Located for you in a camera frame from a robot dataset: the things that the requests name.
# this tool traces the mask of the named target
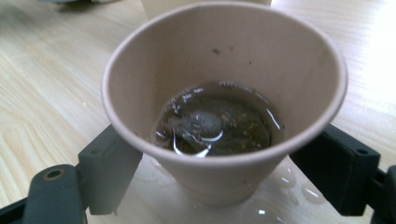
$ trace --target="wooden table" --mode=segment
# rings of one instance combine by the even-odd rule
[[[380,152],[380,168],[387,170],[396,163],[396,2],[273,0],[272,8],[316,25],[338,44],[349,86],[332,124]],[[103,70],[145,20],[139,0],[0,1],[0,207],[26,197],[39,171],[77,164],[77,154],[109,124]],[[369,223],[370,208],[364,217],[340,217],[329,203],[309,201],[306,177],[290,159],[278,171],[285,168],[295,185],[280,187],[275,172],[245,203],[211,209],[186,198],[145,156],[119,215],[89,216],[89,223]]]

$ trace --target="clamp hole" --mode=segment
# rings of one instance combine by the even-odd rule
[[[45,181],[52,181],[64,175],[64,169],[51,170],[44,174]]]
[[[367,154],[368,154],[368,152],[367,152],[366,150],[361,149],[361,148],[358,149],[358,152],[359,152],[361,155],[367,155]]]

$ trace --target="paper cup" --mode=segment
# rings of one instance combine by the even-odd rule
[[[266,96],[285,123],[285,140],[208,158],[156,147],[151,136],[164,106],[213,80],[242,83]],[[106,68],[103,102],[120,135],[154,157],[191,197],[232,204],[320,134],[346,90],[346,65],[320,30],[257,4],[206,2],[167,12],[130,34]]]

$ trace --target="black clamp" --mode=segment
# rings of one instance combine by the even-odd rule
[[[373,224],[396,223],[396,166],[379,170],[378,152],[329,125],[290,157],[342,216],[362,216],[368,204]]]
[[[79,154],[79,164],[38,173],[26,199],[0,211],[0,224],[85,224],[92,215],[116,213],[142,153],[108,126]]]

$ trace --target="liquid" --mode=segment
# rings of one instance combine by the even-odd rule
[[[302,185],[302,192],[305,198],[311,203],[325,203],[326,199],[323,194],[311,182],[306,182]]]
[[[288,166],[277,167],[273,173],[273,179],[280,187],[286,189],[294,187],[297,182],[294,172]]]
[[[244,213],[239,223],[287,223],[279,207],[266,200],[249,200]]]
[[[232,82],[210,82],[166,106],[154,143],[178,154],[225,156],[262,150],[283,139],[283,125],[269,101]]]

